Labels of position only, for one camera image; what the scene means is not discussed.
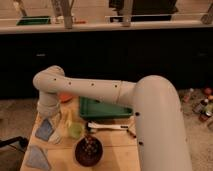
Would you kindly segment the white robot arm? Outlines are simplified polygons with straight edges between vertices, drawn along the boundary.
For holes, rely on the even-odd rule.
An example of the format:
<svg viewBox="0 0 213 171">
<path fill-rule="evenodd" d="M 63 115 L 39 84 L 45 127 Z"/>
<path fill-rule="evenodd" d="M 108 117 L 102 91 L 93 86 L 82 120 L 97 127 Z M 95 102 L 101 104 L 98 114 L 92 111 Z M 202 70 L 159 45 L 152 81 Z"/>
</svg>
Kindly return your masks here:
<svg viewBox="0 0 213 171">
<path fill-rule="evenodd" d="M 173 84 L 158 75 L 138 82 L 67 77 L 59 66 L 38 72 L 38 113 L 50 118 L 60 111 L 58 94 L 117 104 L 133 110 L 141 171 L 193 171 L 183 113 Z"/>
</svg>

